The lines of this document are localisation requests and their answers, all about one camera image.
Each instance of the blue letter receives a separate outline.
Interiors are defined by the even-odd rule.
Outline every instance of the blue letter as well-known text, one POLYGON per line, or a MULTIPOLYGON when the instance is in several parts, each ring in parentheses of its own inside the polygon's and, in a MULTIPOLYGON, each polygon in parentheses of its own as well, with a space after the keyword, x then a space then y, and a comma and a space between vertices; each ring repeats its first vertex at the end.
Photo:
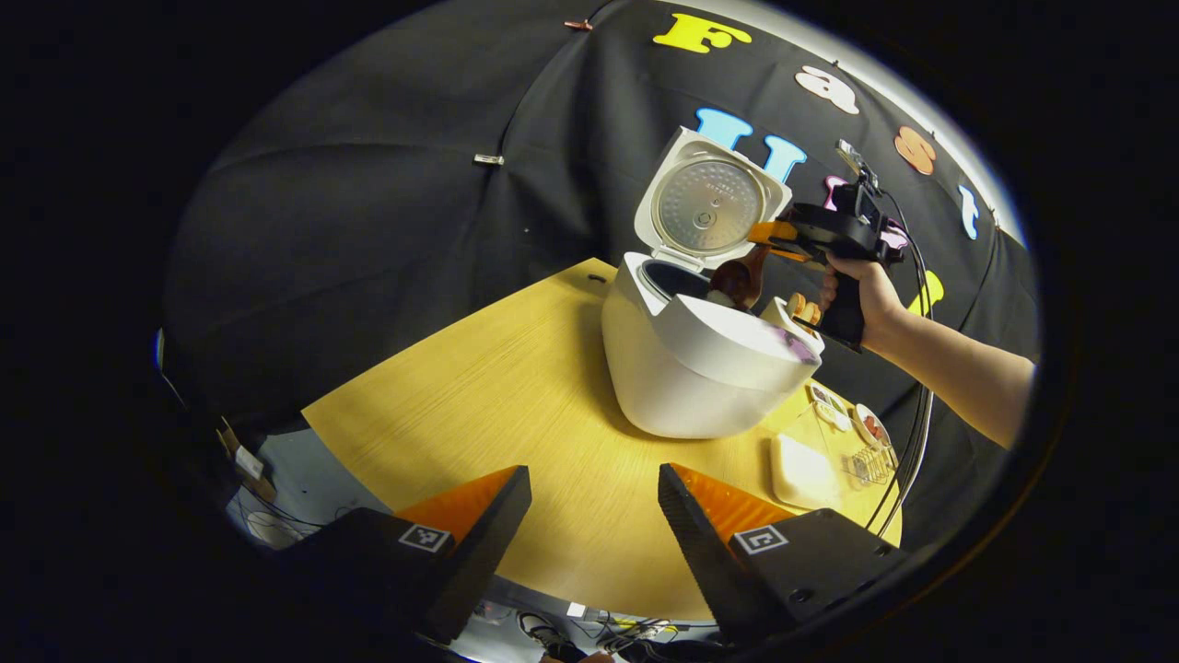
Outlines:
POLYGON ((753 133, 751 124, 724 111, 700 109, 696 111, 696 117, 700 118, 700 126, 696 129, 697 133, 730 150, 737 145, 737 140, 742 136, 753 133))
POLYGON ((795 164, 806 160, 806 152, 785 138, 766 136, 765 145, 770 149, 770 157, 765 159, 765 172, 770 173, 770 177, 777 177, 778 182, 785 183, 795 164))
POLYGON ((966 186, 959 186, 959 191, 962 192, 962 228, 971 239, 977 239, 979 231, 974 227, 974 219, 979 218, 979 208, 974 204, 974 193, 966 186))

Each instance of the dark background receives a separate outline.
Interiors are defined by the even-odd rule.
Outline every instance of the dark background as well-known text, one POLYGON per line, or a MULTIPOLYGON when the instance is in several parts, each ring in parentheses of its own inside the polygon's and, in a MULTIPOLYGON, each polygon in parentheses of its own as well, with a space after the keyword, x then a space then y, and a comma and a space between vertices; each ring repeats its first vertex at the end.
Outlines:
MULTIPOLYGON (((249 544, 177 487, 187 434, 141 355, 159 326, 165 248, 222 146, 291 81, 411 7, 40 7, 12 26, 22 204, 6 242, 17 480, 5 494, 21 658, 388 656, 322 606, 284 600, 249 544)), ((1166 131, 1152 122, 1152 21, 1121 7, 789 9, 888 63, 1001 168, 1026 234, 1047 249, 1049 324, 1069 330, 1046 354, 1073 367, 1059 385, 1071 416, 1008 526, 923 600, 829 654, 1173 652, 1157 595, 1167 532, 1151 512, 1173 501, 1173 453, 1150 431, 1166 412, 1150 398, 1165 388, 1137 374, 1162 368, 1170 352, 1157 344, 1173 334, 1132 300, 1168 284, 1144 237, 1165 228, 1171 176, 1129 165, 1154 145, 1135 131, 1166 131), (1093 302, 1125 320, 1094 322, 1093 302), (1132 406, 1138 416, 1125 415, 1132 406)), ((1038 414, 1047 434, 1052 413, 1038 414)))

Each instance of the yellow letter f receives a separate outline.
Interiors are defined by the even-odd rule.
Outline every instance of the yellow letter f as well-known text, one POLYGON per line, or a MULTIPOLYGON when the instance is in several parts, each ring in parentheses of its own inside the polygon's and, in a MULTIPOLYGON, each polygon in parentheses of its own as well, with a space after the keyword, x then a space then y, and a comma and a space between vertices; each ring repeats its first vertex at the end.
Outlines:
POLYGON ((737 41, 745 44, 752 41, 749 33, 735 27, 687 14, 672 14, 672 17, 676 18, 676 25, 671 26, 667 34, 657 35, 656 44, 674 46, 693 53, 707 53, 711 48, 704 45, 705 39, 717 48, 724 48, 732 44, 733 37, 737 38, 737 41))

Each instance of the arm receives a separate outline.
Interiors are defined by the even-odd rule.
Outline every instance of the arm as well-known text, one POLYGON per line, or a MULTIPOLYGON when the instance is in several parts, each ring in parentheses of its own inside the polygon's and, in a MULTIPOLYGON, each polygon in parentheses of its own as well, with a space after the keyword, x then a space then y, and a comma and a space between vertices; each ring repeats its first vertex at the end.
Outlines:
POLYGON ((863 346, 929 387, 959 416, 1003 448, 1010 448, 1032 396, 1035 365, 980 343, 944 324, 909 313, 884 269, 828 254, 821 307, 836 297, 835 269, 859 281, 863 346))

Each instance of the yellow table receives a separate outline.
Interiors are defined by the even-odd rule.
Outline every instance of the yellow table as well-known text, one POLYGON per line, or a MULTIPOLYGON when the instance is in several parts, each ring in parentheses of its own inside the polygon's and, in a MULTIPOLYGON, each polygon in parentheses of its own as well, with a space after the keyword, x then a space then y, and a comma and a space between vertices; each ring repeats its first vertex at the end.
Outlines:
MULTIPOLYGON (((619 409, 602 348, 610 285, 588 277, 614 273, 590 260, 535 283, 375 366, 303 415, 394 512, 527 465, 532 507, 500 576, 615 612, 710 619, 659 510, 658 467, 679 462, 773 501, 769 441, 810 399, 799 390, 732 438, 670 440, 635 428, 619 409)), ((824 435, 832 453, 863 448, 854 429, 824 435)), ((839 511, 864 523, 884 486, 837 474, 839 511)), ((901 526, 898 516, 884 538, 898 544, 901 526)))

